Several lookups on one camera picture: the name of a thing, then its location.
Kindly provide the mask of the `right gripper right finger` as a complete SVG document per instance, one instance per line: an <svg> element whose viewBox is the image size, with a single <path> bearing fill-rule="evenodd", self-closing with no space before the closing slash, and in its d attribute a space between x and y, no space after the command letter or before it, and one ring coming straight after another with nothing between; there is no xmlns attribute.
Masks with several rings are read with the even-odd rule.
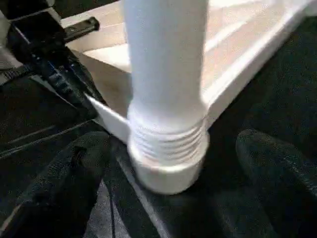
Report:
<svg viewBox="0 0 317 238"><path fill-rule="evenodd" d="M251 129L238 134L236 153L276 232L315 238L316 164L294 145Z"/></svg>

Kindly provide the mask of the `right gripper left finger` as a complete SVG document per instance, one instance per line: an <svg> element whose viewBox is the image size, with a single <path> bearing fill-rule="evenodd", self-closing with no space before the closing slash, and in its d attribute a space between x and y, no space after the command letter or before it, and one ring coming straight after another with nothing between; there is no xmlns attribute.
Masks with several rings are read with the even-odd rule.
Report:
<svg viewBox="0 0 317 238"><path fill-rule="evenodd" d="M0 236L82 238L110 151L110 136L101 131L71 142L18 197Z"/></svg>

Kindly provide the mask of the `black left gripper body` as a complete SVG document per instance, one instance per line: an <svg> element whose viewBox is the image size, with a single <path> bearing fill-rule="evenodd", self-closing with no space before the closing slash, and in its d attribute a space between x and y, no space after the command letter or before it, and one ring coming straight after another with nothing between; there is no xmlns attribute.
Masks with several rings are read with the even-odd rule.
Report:
<svg viewBox="0 0 317 238"><path fill-rule="evenodd" d="M67 43L98 31L94 17L62 27L53 0L2 0L0 2L0 66L5 79L31 72L85 118L98 113L90 102L100 101L92 76Z"/></svg>

